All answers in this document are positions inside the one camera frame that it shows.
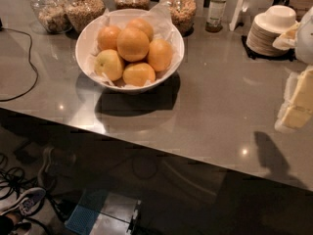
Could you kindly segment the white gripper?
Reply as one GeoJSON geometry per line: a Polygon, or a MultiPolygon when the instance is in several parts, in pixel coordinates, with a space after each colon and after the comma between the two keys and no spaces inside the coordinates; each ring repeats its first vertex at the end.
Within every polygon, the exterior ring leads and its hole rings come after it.
{"type": "MultiPolygon", "coordinates": [[[[313,65],[313,7],[273,42],[279,50],[295,48],[298,60],[313,65]]],[[[313,67],[303,72],[292,72],[287,79],[284,103],[275,122],[275,129],[292,133],[303,127],[313,117],[313,67]]]]}

